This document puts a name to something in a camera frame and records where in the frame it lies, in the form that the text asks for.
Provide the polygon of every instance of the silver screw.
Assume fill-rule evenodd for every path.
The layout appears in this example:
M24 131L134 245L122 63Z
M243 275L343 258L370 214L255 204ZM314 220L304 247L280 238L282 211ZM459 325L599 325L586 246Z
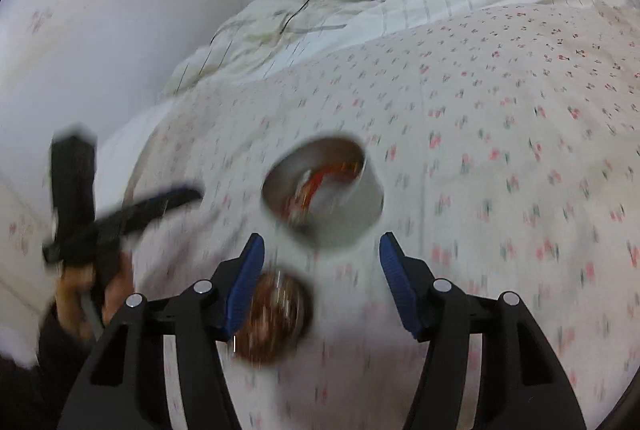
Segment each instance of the silver screw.
M193 284L193 290L196 293L208 293L211 291L213 284L209 282L209 280L198 280L195 284Z
M138 307L142 304L142 295L140 293L133 293L133 295L129 295L126 300L126 304L129 307Z
M504 295L502 295L502 299L507 305L516 306L520 303L520 297L513 291L507 291Z
M439 278L433 283L433 288L441 293L446 293L451 291L451 282L444 278Z

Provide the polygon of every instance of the black tool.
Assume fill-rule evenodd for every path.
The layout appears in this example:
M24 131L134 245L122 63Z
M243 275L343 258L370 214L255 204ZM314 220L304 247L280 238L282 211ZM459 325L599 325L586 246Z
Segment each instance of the black tool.
M430 341L404 430L455 430L465 386L470 334L482 334L476 430L585 430L574 390L524 302L467 295L404 255L392 233L380 263L404 328Z
M120 270L122 238L179 206L202 200L196 188L177 187L125 206L101 219L94 207L95 142L74 133L51 144L51 193L56 219L53 242L42 253L48 266L95 265L95 285L82 296L82 310L98 338L102 332L104 289Z
M181 295L148 302L127 298L94 347L69 394L58 430L171 428L163 337L175 335L181 417L190 430L240 430L216 341L226 342L249 311L264 263L254 233L240 257Z

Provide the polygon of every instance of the bed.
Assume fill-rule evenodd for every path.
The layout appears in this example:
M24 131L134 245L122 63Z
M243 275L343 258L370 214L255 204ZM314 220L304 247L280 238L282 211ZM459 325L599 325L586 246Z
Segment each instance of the bed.
M278 366L223 353L242 426L400 428L426 347L401 331L377 265L391 230L467 292L518 291L598 428L640 363L640 1L311 0L286 23L305 1L248 6L103 147L102 208L185 180L207 191L145 233L137 288L176 294L261 233L268 265L313 284L316 317ZM336 130L366 145L385 207L356 246L312 250L264 211L260 186ZM460 428L479 353L472 341Z

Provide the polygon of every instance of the white wall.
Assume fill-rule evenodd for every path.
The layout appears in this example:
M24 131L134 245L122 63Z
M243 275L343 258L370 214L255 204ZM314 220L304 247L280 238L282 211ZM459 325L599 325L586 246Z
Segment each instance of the white wall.
M54 131L81 121L104 140L250 1L1 0L0 171L46 218Z

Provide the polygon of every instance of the shiny brown round object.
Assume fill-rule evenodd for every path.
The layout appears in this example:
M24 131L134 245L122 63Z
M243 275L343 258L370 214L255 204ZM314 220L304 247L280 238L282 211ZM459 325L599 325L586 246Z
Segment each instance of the shiny brown round object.
M276 270L258 278L247 320L234 335L235 356L271 363L293 346L305 323L305 295L291 275Z

